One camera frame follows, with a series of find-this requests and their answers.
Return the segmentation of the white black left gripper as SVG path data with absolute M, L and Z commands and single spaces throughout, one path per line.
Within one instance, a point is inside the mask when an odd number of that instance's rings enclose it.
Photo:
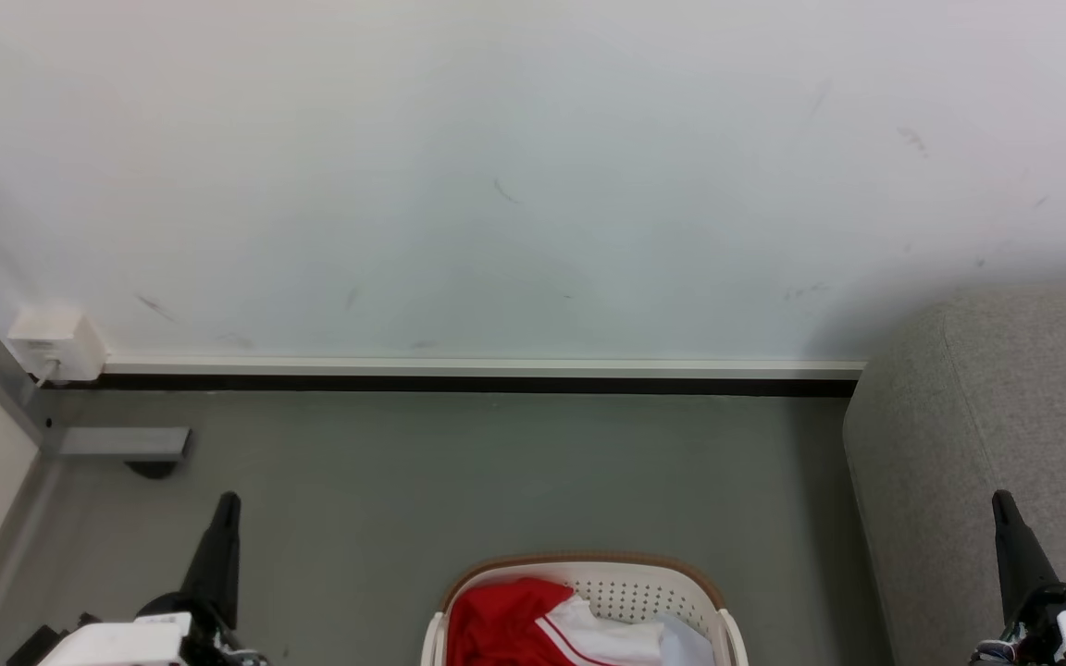
M 183 578 L 183 592 L 154 599 L 129 623 L 84 615 L 56 635 L 38 666 L 266 666 L 237 640 L 242 501 L 220 496 Z

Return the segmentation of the white plastic laundry basket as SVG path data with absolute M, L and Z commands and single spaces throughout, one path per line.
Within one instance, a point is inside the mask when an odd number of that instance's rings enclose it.
M 618 623 L 656 623 L 668 614 L 713 645 L 716 666 L 752 666 L 743 634 L 726 610 L 718 587 L 682 561 L 614 552 L 555 552 L 486 561 L 445 594 L 432 616 L 419 666 L 445 666 L 450 611 L 471 587 L 542 579 L 571 587 L 587 599 L 593 615 Z

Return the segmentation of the white and black baseboard strip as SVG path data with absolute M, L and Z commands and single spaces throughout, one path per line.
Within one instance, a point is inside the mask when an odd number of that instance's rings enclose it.
M 847 397 L 862 360 L 127 357 L 56 389 Z

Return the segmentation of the white wall socket box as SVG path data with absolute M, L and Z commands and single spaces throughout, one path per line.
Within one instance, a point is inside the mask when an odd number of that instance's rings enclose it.
M 41 384 L 94 381 L 104 371 L 104 342 L 78 309 L 25 309 L 6 340 L 19 363 Z

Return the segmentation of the grey fabric sofa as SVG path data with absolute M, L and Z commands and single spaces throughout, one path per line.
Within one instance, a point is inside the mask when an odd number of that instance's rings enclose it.
M 966 290 L 865 367 L 843 446 L 894 666 L 1002 631 L 994 493 L 1066 582 L 1066 285 Z

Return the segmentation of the light blue garment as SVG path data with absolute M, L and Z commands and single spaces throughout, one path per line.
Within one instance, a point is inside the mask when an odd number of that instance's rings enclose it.
M 661 666 L 716 666 L 713 645 L 677 617 L 659 614 Z

